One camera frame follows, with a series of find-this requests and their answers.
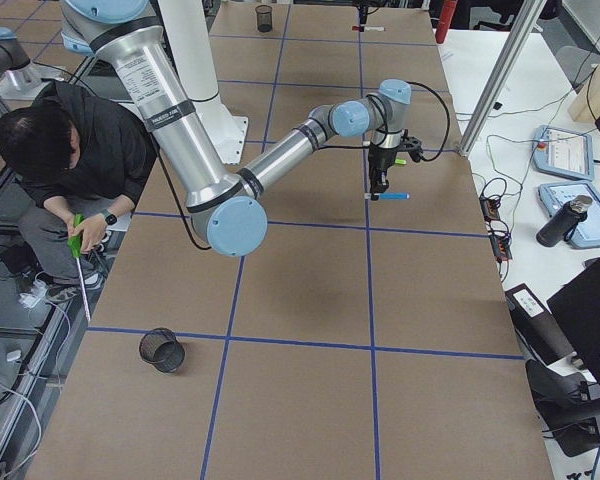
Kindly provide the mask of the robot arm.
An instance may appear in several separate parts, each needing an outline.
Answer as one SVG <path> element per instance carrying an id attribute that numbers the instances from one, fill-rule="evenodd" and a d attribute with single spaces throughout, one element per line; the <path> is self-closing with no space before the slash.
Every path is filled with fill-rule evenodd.
<path id="1" fill-rule="evenodd" d="M 205 18 L 213 13 L 214 1 L 195 1 L 200 3 Z M 380 7 L 384 7 L 387 1 L 337 1 L 339 4 L 350 4 L 358 10 L 358 23 L 363 25 L 367 17 Z M 9 78 L 12 88 L 19 92 L 26 92 L 38 88 L 44 81 L 55 78 L 54 74 L 44 77 L 31 61 L 29 55 L 21 46 L 15 33 L 0 26 L 0 78 Z"/>
<path id="2" fill-rule="evenodd" d="M 166 153 L 187 191 L 194 231 L 216 252 L 244 256 L 263 241 L 268 219 L 258 199 L 336 135 L 373 134 L 369 145 L 381 172 L 406 146 L 411 86 L 383 81 L 359 100 L 315 108 L 309 117 L 236 173 L 219 153 L 221 133 L 239 133 L 217 99 L 207 25 L 193 2 L 64 1 L 63 37 L 75 49 L 108 62 Z"/>

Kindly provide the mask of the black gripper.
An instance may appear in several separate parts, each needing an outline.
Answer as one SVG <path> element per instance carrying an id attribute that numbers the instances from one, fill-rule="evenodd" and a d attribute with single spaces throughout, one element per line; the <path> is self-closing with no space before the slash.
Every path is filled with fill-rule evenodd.
<path id="1" fill-rule="evenodd" d="M 371 201 L 380 199 L 380 195 L 386 191 L 388 182 L 388 170 L 395 164 L 397 157 L 396 148 L 383 148 L 371 145 L 368 153 L 369 180 L 372 183 L 369 194 Z"/>
<path id="2" fill-rule="evenodd" d="M 368 19 L 368 10 L 379 8 L 380 2 L 377 0 L 356 0 L 355 6 L 360 10 L 360 26 L 365 26 Z"/>

